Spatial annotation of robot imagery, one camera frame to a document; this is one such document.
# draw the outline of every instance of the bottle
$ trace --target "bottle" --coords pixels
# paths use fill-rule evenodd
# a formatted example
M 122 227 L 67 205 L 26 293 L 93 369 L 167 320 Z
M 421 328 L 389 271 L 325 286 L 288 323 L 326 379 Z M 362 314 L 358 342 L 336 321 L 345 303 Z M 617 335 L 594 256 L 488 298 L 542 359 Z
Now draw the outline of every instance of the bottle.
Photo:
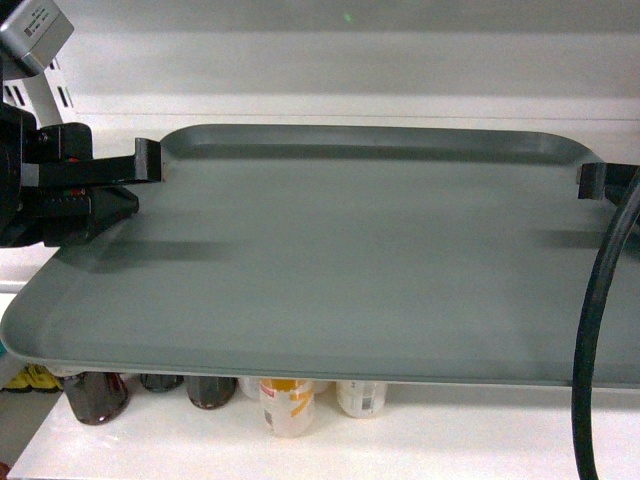
M 383 382 L 336 382 L 338 403 L 347 415 L 367 418 L 384 407 L 387 384 Z
M 236 391 L 236 379 L 191 375 L 186 378 L 189 400 L 198 408 L 213 410 L 231 400 Z
M 311 380 L 263 378 L 260 400 L 267 425 L 279 437 L 301 435 L 315 416 Z
M 242 377 L 238 379 L 240 390 L 251 400 L 260 400 L 260 379 L 254 377 Z
M 107 423 L 122 413 L 129 403 L 127 386 L 117 373 L 48 369 L 62 382 L 71 410 L 81 423 Z
M 182 375 L 158 375 L 154 373 L 140 374 L 140 383 L 150 392 L 168 392 L 182 385 L 184 377 Z
M 316 395 L 320 395 L 327 391 L 331 382 L 327 382 L 325 380 L 314 380 L 313 381 L 313 393 Z

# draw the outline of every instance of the plastic tray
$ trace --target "plastic tray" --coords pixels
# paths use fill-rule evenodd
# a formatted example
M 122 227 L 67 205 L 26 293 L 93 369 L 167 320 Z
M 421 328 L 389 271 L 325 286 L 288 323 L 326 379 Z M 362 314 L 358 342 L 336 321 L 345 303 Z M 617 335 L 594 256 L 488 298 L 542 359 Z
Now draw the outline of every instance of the plastic tray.
M 89 370 L 568 384 L 613 207 L 586 147 L 542 133 L 205 125 L 163 184 L 18 294 L 7 348 Z M 596 381 L 640 384 L 640 264 L 623 255 Z

